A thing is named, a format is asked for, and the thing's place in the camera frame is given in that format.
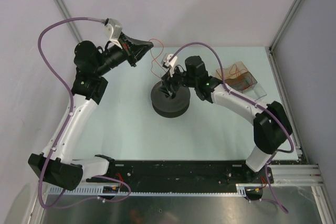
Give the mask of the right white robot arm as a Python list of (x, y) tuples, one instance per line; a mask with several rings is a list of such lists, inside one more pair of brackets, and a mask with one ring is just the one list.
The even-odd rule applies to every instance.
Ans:
[(246, 119), (253, 126), (255, 146), (245, 160), (243, 179), (254, 183), (261, 177), (261, 169), (270, 161), (279, 147), (292, 134), (292, 127), (281, 103), (263, 103), (237, 92), (222, 80), (208, 74), (199, 56), (185, 60), (184, 71), (177, 66), (177, 57), (167, 54), (162, 60), (167, 69), (162, 77), (161, 91), (175, 95), (180, 87), (192, 88), (202, 101), (221, 105)]

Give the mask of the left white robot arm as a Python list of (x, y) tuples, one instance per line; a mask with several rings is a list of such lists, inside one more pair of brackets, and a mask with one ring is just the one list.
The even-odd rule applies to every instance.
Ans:
[(152, 42), (125, 34), (121, 34), (118, 41), (119, 45), (102, 48), (85, 40), (75, 47), (77, 73), (70, 90), (69, 111), (41, 154), (31, 154), (28, 159), (29, 166), (43, 182), (71, 191), (92, 177), (99, 176), (105, 182), (115, 178), (113, 158), (97, 154), (89, 159), (74, 159), (73, 153), (108, 85), (104, 74), (123, 62), (134, 67), (153, 48)]

